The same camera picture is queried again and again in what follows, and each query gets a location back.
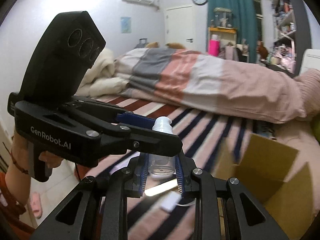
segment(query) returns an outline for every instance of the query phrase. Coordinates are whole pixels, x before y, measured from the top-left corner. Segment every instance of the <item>window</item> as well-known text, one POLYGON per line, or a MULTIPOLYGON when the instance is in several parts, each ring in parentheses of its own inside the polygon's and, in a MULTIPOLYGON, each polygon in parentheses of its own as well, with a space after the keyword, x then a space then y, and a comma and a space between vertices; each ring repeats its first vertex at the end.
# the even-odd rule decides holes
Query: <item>window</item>
POLYGON ((263 28, 262 28, 262 9, 261 9, 261 0, 253 0, 254 9, 256 11, 257 17, 257 28, 258 28, 258 41, 263 41, 263 28))

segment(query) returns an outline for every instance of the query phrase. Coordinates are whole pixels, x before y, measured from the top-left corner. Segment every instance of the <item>pink slipper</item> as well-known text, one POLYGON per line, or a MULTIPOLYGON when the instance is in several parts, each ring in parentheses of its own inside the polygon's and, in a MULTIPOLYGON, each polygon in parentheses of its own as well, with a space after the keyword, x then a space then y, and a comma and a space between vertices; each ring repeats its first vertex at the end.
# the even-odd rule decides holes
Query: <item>pink slipper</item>
POLYGON ((42 216, 42 206, 40 201, 40 194, 38 192, 32 193, 30 205, 34 216, 39 219, 42 216))

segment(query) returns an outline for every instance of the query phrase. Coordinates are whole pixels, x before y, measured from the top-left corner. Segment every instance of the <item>striped bed sheet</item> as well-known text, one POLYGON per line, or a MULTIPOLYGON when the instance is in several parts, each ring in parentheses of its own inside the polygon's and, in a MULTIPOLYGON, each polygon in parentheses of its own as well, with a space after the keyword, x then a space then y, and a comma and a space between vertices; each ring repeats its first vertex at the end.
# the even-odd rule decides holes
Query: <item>striped bed sheet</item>
MULTIPOLYGON (((143 99, 119 96, 102 96, 97 100, 122 106, 128 111, 151 118, 167 116, 172 120, 173 133, 183 142, 183 151, 194 159, 196 166, 211 172, 221 141, 226 138, 235 161, 239 162, 255 129, 255 121, 207 113, 192 108, 172 106, 143 99)), ((124 155, 109 155, 91 170, 79 167, 81 177, 86 175, 110 176, 129 162, 138 153, 127 151, 124 155)), ((147 179, 146 189, 165 181, 147 179)), ((195 206, 176 206, 171 213, 162 210, 159 203, 164 195, 145 195, 140 199, 128 198, 128 239, 129 240, 183 240, 192 237, 195 206)))

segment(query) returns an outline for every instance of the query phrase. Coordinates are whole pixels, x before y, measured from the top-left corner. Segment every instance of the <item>wooden shelf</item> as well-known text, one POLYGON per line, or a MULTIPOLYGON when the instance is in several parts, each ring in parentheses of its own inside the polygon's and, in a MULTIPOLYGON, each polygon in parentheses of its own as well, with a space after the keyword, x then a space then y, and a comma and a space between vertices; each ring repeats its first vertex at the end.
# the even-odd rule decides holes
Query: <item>wooden shelf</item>
POLYGON ((212 28, 212 27, 209 27, 209 31, 210 31, 210 32, 232 33, 232 34, 236 34, 236 33, 237 33, 237 30, 236 30, 236 29, 212 28))

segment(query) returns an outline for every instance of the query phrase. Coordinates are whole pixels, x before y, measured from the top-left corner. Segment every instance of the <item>fish tank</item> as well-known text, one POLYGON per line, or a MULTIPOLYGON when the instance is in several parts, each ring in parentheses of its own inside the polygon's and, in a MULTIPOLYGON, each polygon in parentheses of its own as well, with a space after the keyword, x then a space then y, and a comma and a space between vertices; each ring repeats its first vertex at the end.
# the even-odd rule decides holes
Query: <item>fish tank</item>
POLYGON ((232 11, 230 9, 217 7, 213 11, 215 27, 233 28, 232 11))

